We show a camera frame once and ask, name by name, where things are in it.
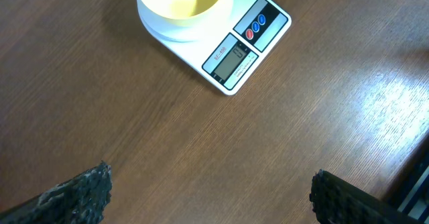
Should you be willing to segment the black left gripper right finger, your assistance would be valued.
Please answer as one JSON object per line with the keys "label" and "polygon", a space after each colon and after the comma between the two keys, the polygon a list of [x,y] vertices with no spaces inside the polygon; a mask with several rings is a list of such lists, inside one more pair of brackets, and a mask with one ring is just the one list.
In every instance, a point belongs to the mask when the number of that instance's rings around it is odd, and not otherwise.
{"label": "black left gripper right finger", "polygon": [[309,200],[321,224],[421,224],[326,170],[312,177]]}

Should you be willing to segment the white digital kitchen scale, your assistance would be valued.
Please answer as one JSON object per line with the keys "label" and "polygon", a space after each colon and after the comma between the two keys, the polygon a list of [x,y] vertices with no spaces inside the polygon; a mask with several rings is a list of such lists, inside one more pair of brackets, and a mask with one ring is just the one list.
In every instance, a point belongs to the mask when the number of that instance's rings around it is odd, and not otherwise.
{"label": "white digital kitchen scale", "polygon": [[137,0],[146,30],[226,95],[234,95],[291,26],[272,0],[230,0],[218,19],[175,25]]}

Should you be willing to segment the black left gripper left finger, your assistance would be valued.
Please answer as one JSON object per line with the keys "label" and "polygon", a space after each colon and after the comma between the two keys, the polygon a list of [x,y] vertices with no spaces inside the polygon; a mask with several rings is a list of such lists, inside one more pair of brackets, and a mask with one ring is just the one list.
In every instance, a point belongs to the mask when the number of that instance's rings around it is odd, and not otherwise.
{"label": "black left gripper left finger", "polygon": [[112,171],[105,162],[1,213],[2,223],[94,223],[111,201]]}

